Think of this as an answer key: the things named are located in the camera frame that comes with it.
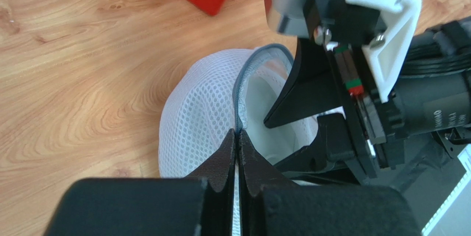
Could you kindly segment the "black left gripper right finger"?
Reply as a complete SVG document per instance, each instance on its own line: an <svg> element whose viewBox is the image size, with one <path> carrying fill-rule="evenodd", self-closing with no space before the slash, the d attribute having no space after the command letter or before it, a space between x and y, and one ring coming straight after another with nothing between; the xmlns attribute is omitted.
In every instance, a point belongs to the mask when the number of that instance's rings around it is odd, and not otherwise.
<svg viewBox="0 0 471 236"><path fill-rule="evenodd" d="M242 235L420 235L409 204L389 187L301 186L239 133Z"/></svg>

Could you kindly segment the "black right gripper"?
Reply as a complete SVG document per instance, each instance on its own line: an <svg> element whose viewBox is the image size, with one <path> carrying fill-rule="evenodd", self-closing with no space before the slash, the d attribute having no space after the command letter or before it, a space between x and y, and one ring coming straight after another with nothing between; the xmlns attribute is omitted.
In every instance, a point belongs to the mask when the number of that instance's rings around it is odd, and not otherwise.
<svg viewBox="0 0 471 236"><path fill-rule="evenodd" d="M379 90L360 48L339 44L326 52L298 38L294 64L270 111L267 128L319 116L311 144L284 158L280 172L324 173L334 183L366 184L405 163L404 119Z"/></svg>

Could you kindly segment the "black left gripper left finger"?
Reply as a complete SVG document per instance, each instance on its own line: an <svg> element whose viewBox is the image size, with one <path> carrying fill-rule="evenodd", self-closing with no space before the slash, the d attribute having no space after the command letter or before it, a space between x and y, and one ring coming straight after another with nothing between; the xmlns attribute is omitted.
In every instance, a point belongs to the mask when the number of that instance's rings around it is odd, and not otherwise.
<svg viewBox="0 0 471 236"><path fill-rule="evenodd" d="M61 198L46 235L231 235L236 136L183 178L87 178Z"/></svg>

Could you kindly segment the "white mesh laundry bag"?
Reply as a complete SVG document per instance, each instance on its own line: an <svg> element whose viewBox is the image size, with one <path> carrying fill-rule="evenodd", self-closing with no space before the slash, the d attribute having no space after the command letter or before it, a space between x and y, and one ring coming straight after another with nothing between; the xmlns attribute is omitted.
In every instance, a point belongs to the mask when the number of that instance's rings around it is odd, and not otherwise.
<svg viewBox="0 0 471 236"><path fill-rule="evenodd" d="M185 177L196 170L229 130L244 130L262 158L276 165L313 142L320 118L344 117L338 107L272 129L264 125L293 64L293 55L281 44L222 50L196 61L161 114L161 177Z"/></svg>

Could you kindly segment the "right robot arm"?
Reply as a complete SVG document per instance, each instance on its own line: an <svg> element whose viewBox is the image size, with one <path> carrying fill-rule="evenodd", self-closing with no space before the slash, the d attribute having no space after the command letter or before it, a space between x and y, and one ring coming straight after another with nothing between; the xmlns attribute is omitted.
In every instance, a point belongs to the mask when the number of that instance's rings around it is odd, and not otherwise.
<svg viewBox="0 0 471 236"><path fill-rule="evenodd" d="M470 143L470 18L413 38L388 101L365 55L299 38L294 65L264 119L275 128L317 116L309 145L275 164L291 179L362 183L405 163L410 138L430 134L449 156Z"/></svg>

